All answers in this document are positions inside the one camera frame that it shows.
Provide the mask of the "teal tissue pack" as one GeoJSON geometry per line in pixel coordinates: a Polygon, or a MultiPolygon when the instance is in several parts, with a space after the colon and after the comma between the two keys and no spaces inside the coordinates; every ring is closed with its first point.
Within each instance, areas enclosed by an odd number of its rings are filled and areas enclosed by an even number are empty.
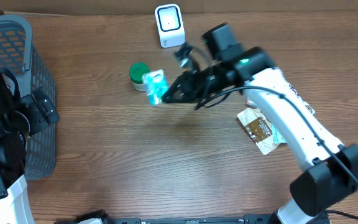
{"type": "Polygon", "coordinates": [[[152,106],[162,104],[162,96],[169,89],[163,70],[155,70],[142,76],[146,95],[152,106]]]}

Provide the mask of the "green lid jar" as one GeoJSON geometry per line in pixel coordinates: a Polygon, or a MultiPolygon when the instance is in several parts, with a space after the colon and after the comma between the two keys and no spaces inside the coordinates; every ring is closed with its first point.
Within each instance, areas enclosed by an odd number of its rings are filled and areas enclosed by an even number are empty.
{"type": "Polygon", "coordinates": [[[143,83],[142,77],[144,74],[149,73],[149,67],[141,62],[135,63],[130,67],[129,75],[133,87],[137,91],[145,91],[145,85],[143,83]]]}

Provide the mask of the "brown snack pouch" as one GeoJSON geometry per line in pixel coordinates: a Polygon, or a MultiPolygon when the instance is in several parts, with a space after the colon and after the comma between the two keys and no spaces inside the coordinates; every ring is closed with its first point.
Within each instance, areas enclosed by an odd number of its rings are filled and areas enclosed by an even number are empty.
{"type": "Polygon", "coordinates": [[[266,155],[279,146],[273,142],[273,124],[253,101],[247,100],[246,106],[237,118],[261,153],[266,155]]]}

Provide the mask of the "light teal wipes pack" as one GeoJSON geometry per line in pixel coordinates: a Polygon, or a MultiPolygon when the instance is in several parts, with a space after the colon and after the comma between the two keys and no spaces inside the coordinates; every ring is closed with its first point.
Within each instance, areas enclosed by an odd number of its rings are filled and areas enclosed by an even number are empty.
{"type": "Polygon", "coordinates": [[[273,134],[273,142],[275,144],[286,144],[287,143],[285,138],[282,136],[282,134],[279,132],[279,130],[274,125],[272,125],[272,134],[273,134]]]}

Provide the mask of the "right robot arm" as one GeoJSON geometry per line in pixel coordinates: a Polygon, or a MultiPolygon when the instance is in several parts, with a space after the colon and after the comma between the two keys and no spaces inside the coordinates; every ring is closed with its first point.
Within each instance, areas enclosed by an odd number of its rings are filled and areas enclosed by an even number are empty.
{"type": "Polygon", "coordinates": [[[216,64],[200,70],[191,47],[182,45],[175,57],[191,70],[175,80],[162,101],[201,108],[238,91],[262,110],[301,169],[290,184],[291,200],[273,214],[272,223],[313,222],[358,190],[358,146],[343,145],[306,109],[263,49],[245,50],[225,23],[204,33],[203,40],[216,64]]]}

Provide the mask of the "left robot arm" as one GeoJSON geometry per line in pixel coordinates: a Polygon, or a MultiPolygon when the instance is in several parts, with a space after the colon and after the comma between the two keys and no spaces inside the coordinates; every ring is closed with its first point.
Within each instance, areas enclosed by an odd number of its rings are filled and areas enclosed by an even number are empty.
{"type": "Polygon", "coordinates": [[[0,223],[34,223],[25,166],[27,140],[59,121],[43,88],[21,96],[14,74],[0,67],[0,223]]]}

